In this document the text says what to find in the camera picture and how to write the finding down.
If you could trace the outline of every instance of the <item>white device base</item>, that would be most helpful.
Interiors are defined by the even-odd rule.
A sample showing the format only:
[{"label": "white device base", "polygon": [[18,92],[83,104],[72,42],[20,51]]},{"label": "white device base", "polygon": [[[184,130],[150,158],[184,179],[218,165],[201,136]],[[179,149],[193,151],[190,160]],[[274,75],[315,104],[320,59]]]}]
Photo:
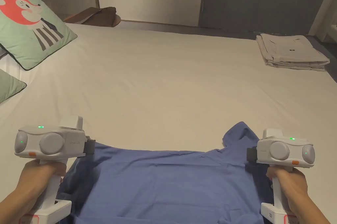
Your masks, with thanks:
[{"label": "white device base", "polygon": [[46,209],[30,211],[24,215],[18,224],[55,224],[66,218],[71,211],[71,201],[56,200],[57,203]]},{"label": "white device base", "polygon": [[272,204],[262,203],[261,214],[273,224],[299,224],[295,214],[278,209]]}]

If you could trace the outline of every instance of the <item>handheld controller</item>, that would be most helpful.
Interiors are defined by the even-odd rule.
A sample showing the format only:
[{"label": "handheld controller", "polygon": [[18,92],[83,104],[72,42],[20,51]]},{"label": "handheld controller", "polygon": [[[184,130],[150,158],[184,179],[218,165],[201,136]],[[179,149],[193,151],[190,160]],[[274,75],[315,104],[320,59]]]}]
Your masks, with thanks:
[{"label": "handheld controller", "polygon": [[[294,167],[314,166],[315,150],[306,139],[284,137],[279,129],[265,129],[257,147],[247,149],[247,160],[269,165],[285,166],[291,172]],[[272,179],[274,204],[261,204],[261,214],[273,224],[298,224],[291,212],[277,178]]]},{"label": "handheld controller", "polygon": [[[80,116],[64,117],[59,126],[28,126],[20,128],[15,139],[15,155],[67,164],[68,158],[94,154],[95,141],[85,135]],[[71,201],[56,200],[61,178],[53,176],[33,209],[19,224],[55,224],[70,214]]]}]

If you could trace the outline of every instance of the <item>green pillow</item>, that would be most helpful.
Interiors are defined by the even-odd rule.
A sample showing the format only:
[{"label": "green pillow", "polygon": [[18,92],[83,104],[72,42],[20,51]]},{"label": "green pillow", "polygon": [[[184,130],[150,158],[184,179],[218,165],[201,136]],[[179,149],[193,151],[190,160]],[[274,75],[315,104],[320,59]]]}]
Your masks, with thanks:
[{"label": "green pillow", "polygon": [[26,88],[26,84],[0,70],[0,103]]},{"label": "green pillow", "polygon": [[41,0],[0,0],[0,45],[25,70],[77,36]]}]

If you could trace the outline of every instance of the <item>bed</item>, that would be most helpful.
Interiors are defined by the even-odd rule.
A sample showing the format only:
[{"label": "bed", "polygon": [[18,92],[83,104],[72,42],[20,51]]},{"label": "bed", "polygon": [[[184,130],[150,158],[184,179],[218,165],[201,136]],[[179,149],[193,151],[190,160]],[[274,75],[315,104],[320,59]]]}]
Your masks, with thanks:
[{"label": "bed", "polygon": [[18,69],[28,86],[0,104],[0,200],[27,162],[13,153],[24,125],[74,114],[87,135],[116,148],[209,151],[243,121],[258,137],[281,128],[314,144],[315,166],[304,170],[309,194],[337,222],[337,84],[328,73],[267,67],[254,40],[68,26],[78,38]]}]

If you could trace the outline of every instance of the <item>gray door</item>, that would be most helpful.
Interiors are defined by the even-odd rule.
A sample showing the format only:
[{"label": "gray door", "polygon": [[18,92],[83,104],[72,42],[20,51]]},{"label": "gray door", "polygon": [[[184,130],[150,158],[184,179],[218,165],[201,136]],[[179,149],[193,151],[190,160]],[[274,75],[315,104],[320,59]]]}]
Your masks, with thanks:
[{"label": "gray door", "polygon": [[233,31],[307,34],[323,0],[202,0],[199,25]]}]

